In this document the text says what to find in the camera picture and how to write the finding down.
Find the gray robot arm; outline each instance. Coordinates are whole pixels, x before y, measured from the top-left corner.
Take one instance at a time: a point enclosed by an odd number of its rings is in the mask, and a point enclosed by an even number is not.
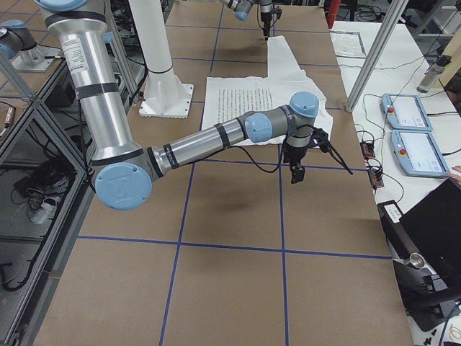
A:
[[[126,161],[110,164],[97,175],[97,195],[111,208],[136,208],[150,195],[152,181],[172,169],[226,150],[247,138],[259,143],[283,135],[287,136],[283,151],[286,162],[290,163],[292,182],[302,181],[304,169],[300,160],[306,155],[317,112],[318,99],[311,93],[299,92],[292,96],[289,105],[247,112],[161,148],[147,148],[148,164],[152,168],[150,176],[137,164]]]
[[[249,138],[254,143],[286,135],[285,161],[292,182],[302,181],[300,160],[306,154],[318,111],[317,98],[293,95],[290,104],[275,110],[247,112],[161,148],[144,150],[131,136],[120,93],[103,41],[107,29],[101,0],[35,0],[42,7],[48,30],[56,35],[66,56],[76,95],[96,145],[92,166],[96,193],[106,205],[129,210],[143,204],[152,182],[169,170],[200,160]]]
[[[0,54],[12,59],[21,53],[22,60],[34,66],[45,60],[45,56],[37,48],[37,42],[30,34],[24,22],[13,19],[0,24]]]
[[[236,18],[238,20],[246,20],[248,17],[251,8],[254,4],[259,5],[261,21],[262,21],[262,30],[264,38],[267,40],[270,36],[270,29],[273,25],[273,16],[275,15],[277,19],[282,16],[282,10],[272,4],[272,0],[220,0],[223,2],[229,9],[232,9],[236,13]]]

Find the black cable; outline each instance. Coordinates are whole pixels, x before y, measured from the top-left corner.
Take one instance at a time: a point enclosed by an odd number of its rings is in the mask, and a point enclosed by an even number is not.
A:
[[[0,101],[0,103],[3,103],[4,105],[7,105],[7,106],[10,106],[10,107],[14,108],[14,106],[13,106],[13,105],[11,105],[11,104],[9,104],[8,102],[5,102],[5,101]]]
[[[50,140],[48,140],[47,144],[43,144],[39,141],[37,135],[35,135],[35,133],[33,132],[33,129],[26,129],[25,132],[29,135],[29,137],[36,143],[38,144],[40,147],[42,147],[43,149],[43,153],[46,157],[48,157],[49,159],[56,159],[59,157],[59,155],[53,153],[49,148],[48,148],[48,144],[51,143]]]
[[[38,45],[41,45],[42,47],[46,47],[46,48],[61,49],[61,48],[59,48],[59,47],[53,47],[52,45],[43,45],[42,43],[39,43]]]
[[[287,138],[285,137],[285,139],[283,140],[283,143],[282,143],[282,147],[283,145],[287,142]],[[257,169],[263,171],[264,173],[269,173],[269,174],[272,174],[272,173],[275,173],[276,171],[278,171],[280,169],[280,167],[282,166],[282,157],[283,157],[283,151],[280,150],[280,154],[279,154],[279,160],[277,162],[277,165],[274,169],[271,169],[271,170],[268,170],[268,169],[265,169],[261,166],[259,166],[256,161],[253,159],[253,157],[251,156],[251,154],[242,146],[231,146],[231,148],[239,148],[240,150],[243,150],[245,152],[245,154],[247,155],[247,157],[250,158],[251,162],[256,166]]]
[[[365,143],[370,143],[370,142],[372,142],[373,145],[375,144],[375,136],[374,136],[371,132],[369,132],[369,131],[367,131],[367,130],[358,130],[357,133],[361,133],[361,134],[362,134],[362,140],[361,140],[361,142],[365,142]],[[363,136],[365,135],[365,133],[368,133],[370,136],[372,136],[372,139],[371,139],[371,140],[368,140],[368,141],[364,141],[364,140],[363,140]]]
[[[441,113],[427,113],[428,117],[435,117],[437,115],[460,115],[458,112],[441,112]]]
[[[61,110],[61,109],[59,109],[59,108],[52,108],[51,110],[52,110],[52,111],[59,112],[59,113],[65,115],[66,117],[69,117],[70,119],[72,119],[73,121],[75,121],[75,122],[77,122],[77,123],[80,122],[80,120],[79,120],[78,118],[73,117],[72,115],[70,115],[70,114],[69,114],[68,112],[66,112],[65,110]]]
[[[461,151],[461,148],[459,148],[458,150],[452,151],[451,153],[442,153],[442,156],[453,155],[453,154],[459,153],[460,151]]]
[[[367,111],[367,107],[365,106],[365,98],[366,98],[367,96],[374,96],[374,97],[377,97],[377,98],[379,98],[379,99],[381,99],[382,97],[381,97],[381,96],[378,96],[378,95],[375,95],[375,94],[365,94],[365,95],[363,95],[363,98],[362,98],[362,106],[363,106],[363,110],[364,110],[364,112],[365,112],[365,120],[366,120],[367,122],[369,122],[369,123],[372,123],[374,126],[378,127],[380,130],[382,130],[382,131],[383,131],[383,135],[382,135],[382,136],[384,137],[384,135],[385,135],[384,126],[378,125],[377,123],[371,121],[371,120],[368,118],[368,111]]]
[[[399,184],[400,188],[402,189],[402,195],[401,197],[396,201],[396,203],[399,203],[402,199],[403,199],[403,196],[405,195],[405,188],[403,187],[403,185],[394,177],[391,177],[389,174],[386,174],[386,173],[382,173],[382,175],[385,175],[386,177],[388,178],[391,178],[394,182],[396,182],[397,184]]]
[[[80,100],[79,100],[79,129],[80,129],[80,147],[81,147],[81,152],[84,158],[84,165],[85,165],[85,172],[86,172],[86,183],[88,183],[91,190],[93,190],[93,192],[96,194],[96,189],[94,188],[93,183],[91,181],[93,174],[89,170],[88,161],[86,159],[86,146],[85,146],[84,127],[83,127],[83,121],[82,121],[82,111],[81,111]]]
[[[327,143],[326,152],[330,154],[330,156],[333,158],[333,160],[336,161],[338,164],[340,164],[345,170],[347,170],[347,172],[350,175],[354,174],[352,172],[352,170],[347,166],[347,163],[344,161],[341,154],[335,149],[333,144],[331,144],[331,142],[328,139],[328,134],[325,131],[323,131],[323,130],[321,130],[319,128],[316,128],[315,126],[309,125],[309,124],[303,124],[301,126],[298,126],[296,128],[296,130],[299,130],[301,128],[312,128],[313,129],[313,134],[315,133],[318,137],[321,138],[321,140],[324,143]]]
[[[357,7],[358,22],[376,22],[381,18],[381,8],[378,6],[359,5]]]
[[[447,319],[445,319],[445,323],[444,323],[444,328],[442,329],[442,333],[440,334],[440,339],[439,339],[439,346],[442,346],[442,342],[444,340],[444,335],[445,335],[445,331],[447,330],[447,326],[448,326],[448,321],[449,319],[452,318],[453,314],[455,313],[456,309],[458,309],[461,305],[461,301],[458,301],[455,306],[453,306],[453,309],[448,313],[447,315]]]

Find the metal frame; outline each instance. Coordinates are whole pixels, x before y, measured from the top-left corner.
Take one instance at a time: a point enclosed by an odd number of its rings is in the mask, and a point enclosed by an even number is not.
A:
[[[29,88],[21,75],[2,54],[0,54],[0,72],[5,75],[6,79],[8,79],[23,99],[29,101],[34,100],[35,93]]]

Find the silver arm segment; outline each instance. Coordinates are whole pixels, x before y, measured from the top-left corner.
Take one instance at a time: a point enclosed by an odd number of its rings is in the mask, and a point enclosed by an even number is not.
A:
[[[292,162],[299,164],[304,157],[318,112],[318,99],[307,92],[293,95],[289,105],[247,112],[162,148],[144,151],[131,136],[104,45],[105,2],[61,0],[57,5],[51,0],[35,1],[42,7],[48,30],[63,46],[77,99],[97,148],[92,157],[97,171],[96,193],[107,206],[117,210],[136,208],[150,195],[152,181],[169,170],[247,138],[258,143],[286,135],[284,155],[290,168]]]
[[[77,99],[96,144],[92,162],[103,166],[115,161],[135,158],[143,153],[131,136],[118,85],[104,44],[106,4],[102,0],[82,1],[75,8],[62,11],[58,5],[38,1],[48,31],[63,46],[68,67],[76,88]]]

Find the cardboard surface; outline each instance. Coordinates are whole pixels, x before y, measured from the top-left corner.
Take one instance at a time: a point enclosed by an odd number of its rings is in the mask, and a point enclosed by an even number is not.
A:
[[[172,245],[79,239],[34,345],[153,344],[175,251]]]
[[[392,262],[287,255],[291,345],[413,345]]]
[[[283,9],[275,32],[339,108],[322,11]],[[255,12],[240,27],[221,4],[175,3],[167,32],[176,74],[195,83],[191,114],[134,107],[135,140],[161,146],[197,131],[207,75],[266,76]],[[133,212],[95,199],[35,345],[412,345],[352,117],[328,111],[352,177],[311,151],[305,181],[291,185],[286,165],[265,174],[231,149],[169,172]],[[276,166],[277,146],[249,151]]]

